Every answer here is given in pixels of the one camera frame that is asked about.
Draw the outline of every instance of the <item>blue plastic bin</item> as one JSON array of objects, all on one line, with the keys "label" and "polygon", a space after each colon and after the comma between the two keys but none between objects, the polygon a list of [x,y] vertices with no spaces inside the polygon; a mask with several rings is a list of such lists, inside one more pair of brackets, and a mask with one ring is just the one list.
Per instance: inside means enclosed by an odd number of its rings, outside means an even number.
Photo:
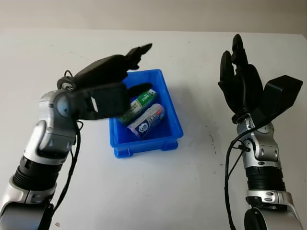
[{"label": "blue plastic bin", "polygon": [[151,83],[152,89],[158,92],[158,97],[154,103],[159,103],[166,109],[166,116],[142,140],[137,139],[116,118],[110,118],[110,144],[114,148],[115,156],[124,158],[131,157],[137,152],[176,149],[178,147],[177,139],[183,136],[183,131],[169,96],[162,71],[153,69],[130,72],[123,82],[127,88],[140,83]]}]

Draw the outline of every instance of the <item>robotic hand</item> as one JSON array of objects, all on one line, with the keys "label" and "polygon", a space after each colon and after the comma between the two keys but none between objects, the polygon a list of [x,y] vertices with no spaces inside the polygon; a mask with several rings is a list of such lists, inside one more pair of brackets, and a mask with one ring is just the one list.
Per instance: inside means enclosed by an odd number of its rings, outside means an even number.
[{"label": "robotic hand", "polygon": [[[74,77],[64,76],[58,81],[57,91],[41,98],[39,121],[0,203],[0,230],[49,229],[77,162],[81,140],[78,120],[123,115],[130,108],[131,97],[149,90],[149,83],[127,89],[122,80],[129,69],[139,68],[141,56],[151,47],[148,44],[132,49],[126,56],[98,60]],[[75,143],[73,156],[71,147]],[[56,180],[70,151],[72,163],[67,183],[54,207],[50,202]]]},{"label": "robotic hand", "polygon": [[[226,102],[235,113],[238,137],[231,142],[226,156],[225,202],[230,229],[235,230],[229,205],[228,180],[239,158],[248,178],[245,213],[246,230],[302,230],[303,227],[286,191],[277,143],[271,121],[290,108],[301,89],[302,81],[281,76],[269,81],[264,90],[256,68],[248,63],[240,35],[233,39],[233,54],[225,51],[221,60],[220,82]],[[242,150],[229,172],[229,155],[236,142]]]}]

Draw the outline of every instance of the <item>white tabletop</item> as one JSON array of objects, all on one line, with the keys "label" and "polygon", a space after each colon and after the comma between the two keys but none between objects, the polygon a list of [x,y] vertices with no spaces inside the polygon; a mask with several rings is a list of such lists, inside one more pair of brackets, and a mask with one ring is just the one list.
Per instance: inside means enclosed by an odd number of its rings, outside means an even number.
[{"label": "white tabletop", "polygon": [[[161,69],[184,137],[174,151],[116,159],[108,120],[85,122],[79,161],[51,230],[227,230],[224,161],[236,136],[219,89],[222,53],[235,33],[98,30],[0,30],[0,195],[14,174],[38,116],[38,100],[64,70],[126,54],[153,42],[141,70]],[[287,74],[304,81],[294,106],[276,118],[284,181],[306,227],[307,43],[301,35],[241,33],[264,83]],[[232,162],[238,152],[232,153]],[[54,202],[70,160],[58,179]],[[242,162],[230,180],[237,229],[243,229],[247,179]]]}]

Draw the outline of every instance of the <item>black cable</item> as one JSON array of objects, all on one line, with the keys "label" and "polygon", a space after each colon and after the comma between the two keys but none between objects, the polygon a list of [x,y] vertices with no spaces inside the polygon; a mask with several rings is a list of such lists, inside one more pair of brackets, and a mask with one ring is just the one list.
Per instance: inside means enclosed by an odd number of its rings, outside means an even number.
[{"label": "black cable", "polygon": [[73,75],[72,75],[72,73],[71,73],[71,71],[70,71],[70,70],[66,70],[66,71],[65,71],[65,73],[64,73],[64,77],[67,77],[67,73],[70,75],[70,77],[72,77],[72,78],[73,78]]},{"label": "black cable", "polygon": [[61,192],[61,194],[59,196],[57,204],[55,205],[55,207],[53,209],[52,216],[57,211],[57,209],[59,208],[59,206],[61,205],[62,201],[65,198],[65,195],[66,195],[66,193],[68,191],[68,188],[69,188],[69,184],[71,182],[71,177],[72,177],[73,171],[74,171],[74,169],[76,167],[76,163],[77,163],[77,160],[78,160],[79,151],[80,151],[80,145],[81,145],[80,130],[83,128],[84,124],[83,124],[82,121],[77,121],[75,125],[76,125],[76,130],[77,130],[77,133],[76,133],[76,136],[77,136],[77,146],[76,146],[75,155],[73,155],[72,150],[70,150],[70,152],[71,152],[71,167],[70,167],[69,172],[68,172],[68,177],[67,177],[66,184],[65,184],[65,186],[64,186],[64,188],[63,188],[63,190],[62,190],[62,192]]},{"label": "black cable", "polygon": [[236,162],[235,162],[234,166],[232,166],[232,168],[231,168],[231,170],[230,170],[230,172],[229,172],[229,175],[228,175],[228,179],[229,179],[229,177],[230,177],[232,171],[235,169],[236,164],[238,164],[238,162],[239,162],[240,158],[242,157],[243,153],[244,153],[244,149],[241,150],[241,153],[240,153],[240,155],[238,156],[238,158],[236,159]]},{"label": "black cable", "polygon": [[230,176],[230,173],[229,173],[229,158],[230,158],[230,153],[231,153],[231,150],[233,149],[234,145],[240,141],[242,142],[240,139],[242,137],[244,137],[245,135],[251,133],[251,132],[254,132],[256,131],[257,129],[267,125],[268,123],[270,123],[270,121],[265,121],[265,122],[262,122],[260,125],[250,129],[250,130],[247,130],[243,133],[241,133],[240,135],[238,135],[233,141],[231,141],[229,147],[228,147],[228,150],[227,150],[227,154],[226,154],[226,162],[225,162],[225,185],[224,185],[224,194],[225,194],[225,205],[226,205],[226,210],[227,210],[227,214],[228,214],[228,220],[229,220],[229,225],[230,225],[230,229],[231,230],[236,230],[236,227],[233,223],[233,220],[232,220],[232,216],[231,216],[231,209],[230,209],[230,203],[229,203],[229,192],[228,192],[228,181],[229,181],[229,176]]}]

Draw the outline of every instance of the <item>black joint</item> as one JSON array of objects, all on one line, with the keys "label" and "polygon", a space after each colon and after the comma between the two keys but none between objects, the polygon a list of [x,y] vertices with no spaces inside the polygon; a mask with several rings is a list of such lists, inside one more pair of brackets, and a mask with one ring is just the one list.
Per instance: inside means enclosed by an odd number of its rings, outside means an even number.
[{"label": "black joint", "polygon": [[256,208],[246,211],[244,228],[245,230],[268,230],[262,214]]},{"label": "black joint", "polygon": [[245,197],[246,202],[251,205],[252,207],[261,207],[262,206],[262,200],[259,196],[247,196]]},{"label": "black joint", "polygon": [[61,168],[62,165],[40,164],[23,157],[13,181],[25,190],[48,190],[56,184]]},{"label": "black joint", "polygon": [[275,167],[246,168],[249,190],[278,190],[286,191],[283,182],[283,172]]}]

